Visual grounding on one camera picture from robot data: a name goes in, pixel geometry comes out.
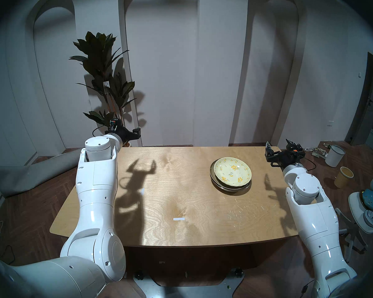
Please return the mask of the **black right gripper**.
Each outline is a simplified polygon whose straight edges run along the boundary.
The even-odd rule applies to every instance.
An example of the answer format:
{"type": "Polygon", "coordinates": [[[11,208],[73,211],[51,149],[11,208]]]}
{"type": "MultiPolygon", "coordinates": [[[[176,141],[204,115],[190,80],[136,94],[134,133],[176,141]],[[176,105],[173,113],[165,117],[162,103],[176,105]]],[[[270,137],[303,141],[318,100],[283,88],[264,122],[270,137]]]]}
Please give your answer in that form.
{"type": "Polygon", "coordinates": [[[269,141],[265,145],[265,158],[271,167],[280,167],[284,170],[289,165],[297,165],[305,157],[305,151],[300,144],[286,139],[286,150],[274,152],[269,141]]]}

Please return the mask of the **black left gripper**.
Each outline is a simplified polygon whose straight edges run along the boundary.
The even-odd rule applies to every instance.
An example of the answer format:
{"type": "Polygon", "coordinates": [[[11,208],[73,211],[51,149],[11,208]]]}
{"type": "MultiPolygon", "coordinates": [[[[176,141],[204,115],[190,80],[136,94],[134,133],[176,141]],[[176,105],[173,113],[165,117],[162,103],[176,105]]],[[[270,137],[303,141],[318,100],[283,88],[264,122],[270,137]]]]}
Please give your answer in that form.
{"type": "Polygon", "coordinates": [[[134,138],[141,137],[141,127],[137,127],[131,132],[124,126],[118,126],[118,119],[111,119],[111,127],[107,131],[107,134],[118,137],[120,145],[125,145],[127,142],[134,140],[134,138]]]}

